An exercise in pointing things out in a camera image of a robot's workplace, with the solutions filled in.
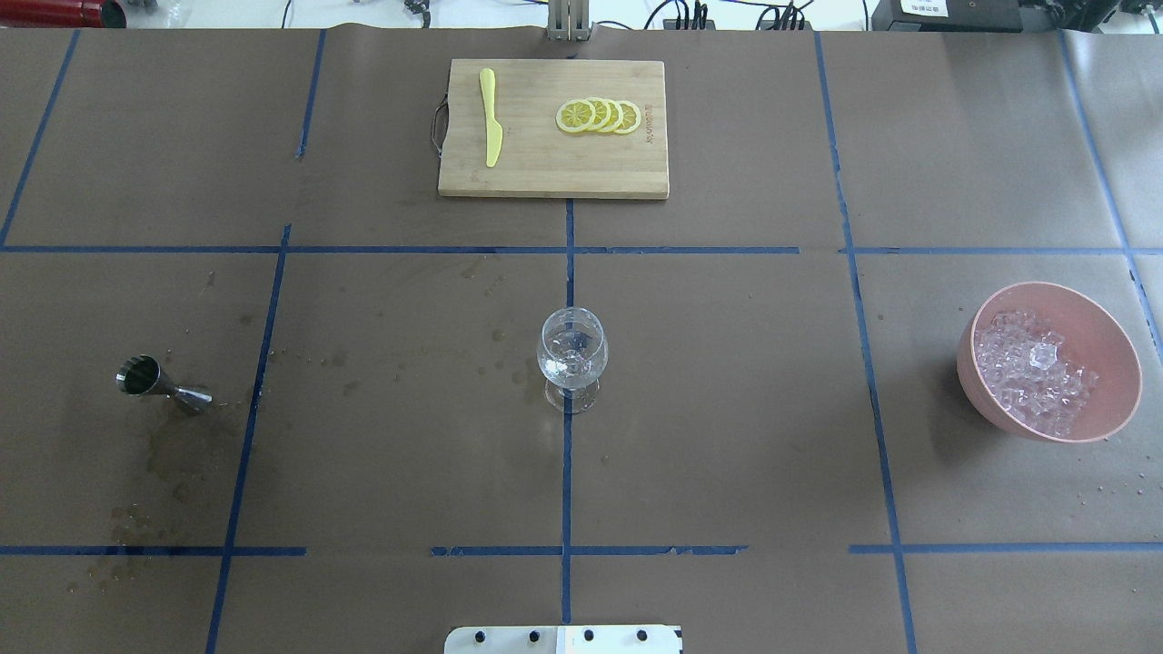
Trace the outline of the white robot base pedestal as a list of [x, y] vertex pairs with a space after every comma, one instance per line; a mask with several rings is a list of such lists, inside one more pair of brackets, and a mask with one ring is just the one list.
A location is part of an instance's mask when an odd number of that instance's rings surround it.
[[682, 653], [680, 626], [661, 624], [465, 626], [444, 653]]

